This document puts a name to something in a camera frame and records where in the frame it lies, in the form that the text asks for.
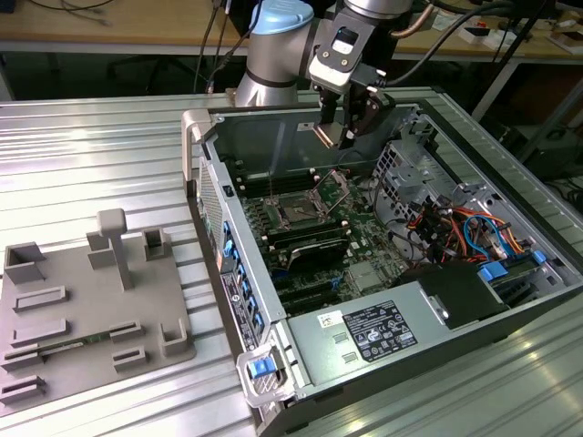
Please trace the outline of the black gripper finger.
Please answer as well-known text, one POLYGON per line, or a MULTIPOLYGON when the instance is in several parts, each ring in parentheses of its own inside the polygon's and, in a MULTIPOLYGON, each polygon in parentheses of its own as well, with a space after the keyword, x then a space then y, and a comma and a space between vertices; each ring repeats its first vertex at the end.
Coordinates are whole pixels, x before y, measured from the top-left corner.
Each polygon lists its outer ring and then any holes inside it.
POLYGON ((339 148, 353 147, 356 138, 375 131, 393 109, 394 99, 388 94, 351 85, 343 98, 343 129, 339 148))
POLYGON ((318 86, 319 105, 321 109, 321 124, 331 124, 334 121, 338 99, 340 96, 322 86, 318 86))

